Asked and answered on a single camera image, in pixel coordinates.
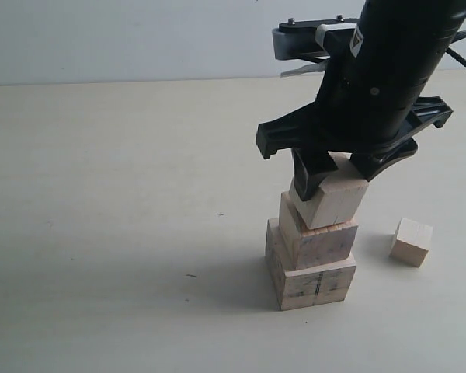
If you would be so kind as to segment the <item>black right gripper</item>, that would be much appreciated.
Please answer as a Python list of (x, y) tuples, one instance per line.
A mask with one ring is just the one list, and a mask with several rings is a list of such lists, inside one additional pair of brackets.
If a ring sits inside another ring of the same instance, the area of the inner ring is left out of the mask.
[(325, 74), (314, 102), (258, 126), (263, 158), (292, 148), (294, 188), (302, 201), (338, 166), (328, 152), (350, 152), (350, 162), (367, 181), (418, 150), (414, 135), (441, 128), (452, 114), (438, 96), (421, 97), (426, 78), (407, 82), (391, 63), (363, 53), (366, 38), (355, 27), (348, 45), (312, 67)]

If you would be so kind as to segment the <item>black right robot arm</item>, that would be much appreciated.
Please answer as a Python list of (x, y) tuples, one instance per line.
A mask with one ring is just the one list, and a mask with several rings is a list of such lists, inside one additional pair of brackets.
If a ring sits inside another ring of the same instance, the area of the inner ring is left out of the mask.
[(277, 60), (322, 68), (314, 102), (260, 124), (263, 158), (289, 148), (294, 187), (310, 200), (346, 152), (372, 180), (414, 155), (414, 136), (442, 127), (452, 111), (422, 91), (451, 44), (461, 38), (466, 1), (367, 1), (356, 19), (289, 20), (273, 30)]

